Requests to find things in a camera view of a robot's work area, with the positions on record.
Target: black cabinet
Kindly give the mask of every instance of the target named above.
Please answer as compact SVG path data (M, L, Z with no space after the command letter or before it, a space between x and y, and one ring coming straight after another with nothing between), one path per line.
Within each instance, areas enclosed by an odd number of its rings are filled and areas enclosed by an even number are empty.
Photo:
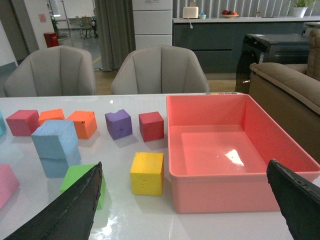
M246 34L302 35L304 22L173 23L173 45L197 55L205 73L235 73Z

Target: pink plastic tray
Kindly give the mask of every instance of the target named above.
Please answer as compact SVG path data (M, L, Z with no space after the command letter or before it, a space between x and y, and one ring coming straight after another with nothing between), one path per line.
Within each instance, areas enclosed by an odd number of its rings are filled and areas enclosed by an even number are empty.
M168 96L169 173L178 213L278 211L267 165L313 182L320 165L246 94Z

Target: chair backrest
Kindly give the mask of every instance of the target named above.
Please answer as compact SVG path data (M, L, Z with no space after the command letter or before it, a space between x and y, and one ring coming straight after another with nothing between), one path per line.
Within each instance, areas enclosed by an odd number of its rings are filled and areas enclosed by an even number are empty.
M55 46L31 53L4 84L7 97L95 95L90 52Z
M131 52L111 85L112 94L206 93L208 80L189 49L158 45Z
M79 16L75 16L75 21L76 21L76 25L78 25L79 27L82 26L82 21Z

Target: orange cube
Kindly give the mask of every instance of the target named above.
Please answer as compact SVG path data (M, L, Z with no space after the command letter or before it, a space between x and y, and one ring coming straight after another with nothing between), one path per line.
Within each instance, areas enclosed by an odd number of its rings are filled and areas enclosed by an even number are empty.
M79 139L89 139L98 128L93 111L74 111L67 120L73 121Z
M62 108L42 111L39 116L39 124L42 125L46 120L64 120L65 115Z

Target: curtain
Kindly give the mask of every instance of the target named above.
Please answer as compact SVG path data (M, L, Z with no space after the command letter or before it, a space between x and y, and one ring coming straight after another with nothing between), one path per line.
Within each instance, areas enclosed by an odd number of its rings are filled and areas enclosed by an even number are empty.
M103 71L118 70L135 50L132 1L95 0Z

